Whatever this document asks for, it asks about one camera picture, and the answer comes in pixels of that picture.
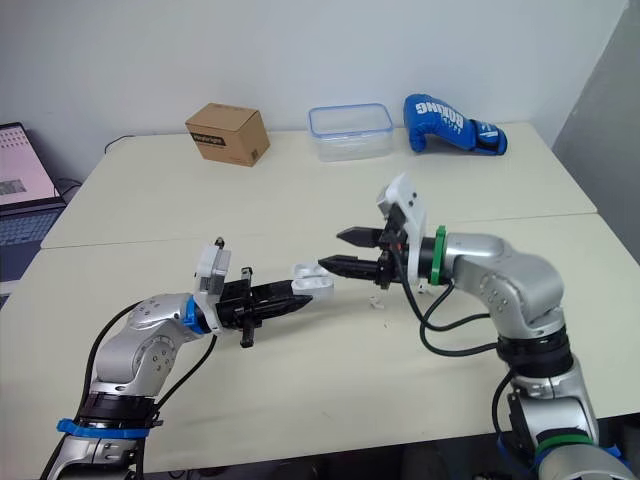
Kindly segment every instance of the boxing glove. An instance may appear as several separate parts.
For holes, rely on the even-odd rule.
[[[465,118],[442,100],[416,93],[404,101],[404,125],[414,152],[427,148],[427,135],[437,135],[470,152],[502,155],[507,150],[507,137],[491,123]]]

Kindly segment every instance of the white table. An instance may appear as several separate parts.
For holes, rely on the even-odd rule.
[[[319,161],[306,132],[270,133],[253,168],[203,160],[188,135],[127,138],[111,147],[43,247],[377,225],[376,197],[403,171],[434,224],[596,211],[531,125],[501,127],[504,156],[436,141],[416,155],[398,129],[391,155],[338,163]]]
[[[633,379],[640,365],[640,268],[598,215],[448,227],[500,235],[519,250],[549,259],[566,283],[568,331],[596,414],[638,410],[640,382]],[[272,230],[229,233],[225,239],[233,251],[228,279],[251,265],[256,283],[288,277],[290,266],[301,260],[377,255],[338,241],[330,230],[284,238]],[[57,420],[75,412],[96,333],[135,300],[190,291],[201,245],[196,239],[167,240],[38,254],[0,321],[0,477],[39,473],[59,438]],[[385,309],[372,309],[370,295],[378,295]],[[432,298],[421,296],[422,306]],[[449,322],[481,308],[456,292],[437,319]],[[266,321],[256,331],[255,347],[241,349],[238,334],[224,337],[163,409],[165,425],[148,441],[147,470],[491,431],[491,396],[504,375],[502,362],[491,352],[463,359],[434,356],[420,344],[417,330],[397,285],[382,292],[338,278],[332,300]],[[446,347],[471,346],[494,339],[495,330],[490,321],[479,321],[432,338]],[[205,344],[183,347],[168,385]],[[504,411],[502,421],[508,425]]]

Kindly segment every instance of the silver robotic arm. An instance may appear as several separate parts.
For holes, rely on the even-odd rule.
[[[230,256],[218,239],[202,253],[193,294],[153,296],[125,309],[103,329],[89,358],[80,408],[73,419],[58,423],[64,437],[42,480],[142,478],[145,438],[162,424],[160,408],[204,363],[216,336],[242,330],[240,344],[250,347],[262,320],[295,311],[311,300],[294,295],[288,280],[251,287],[249,267],[242,269],[240,280],[225,284]],[[123,329],[98,350],[107,330],[129,311]],[[202,359],[156,403],[180,347],[206,334],[212,337]],[[130,469],[133,464],[135,472]]]
[[[515,453],[537,468],[539,478],[635,479],[624,464],[597,446],[597,419],[580,364],[569,348],[561,307],[564,287],[553,266],[491,235],[447,234],[440,227],[435,238],[425,237],[425,209],[405,174],[381,192],[378,207],[387,220],[384,229],[352,227],[338,234],[356,246],[381,248],[377,261],[334,255],[319,263],[341,276],[372,280],[381,288],[402,283],[420,320],[423,343],[434,353],[455,357],[495,347],[508,366],[501,385],[512,387],[508,400]],[[497,343],[466,351],[431,346],[424,332],[438,331],[428,321],[433,310],[422,314],[410,288],[420,279],[447,284],[449,291],[455,287],[482,301],[497,330]],[[500,393],[496,392],[492,412],[499,433]]]

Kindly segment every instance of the brown cardboard box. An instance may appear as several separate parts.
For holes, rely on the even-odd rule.
[[[253,167],[269,148],[258,110],[210,103],[186,121],[202,156]]]

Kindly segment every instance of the laptop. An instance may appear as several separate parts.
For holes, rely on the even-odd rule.
[[[21,123],[0,125],[0,289],[17,281],[66,203]]]

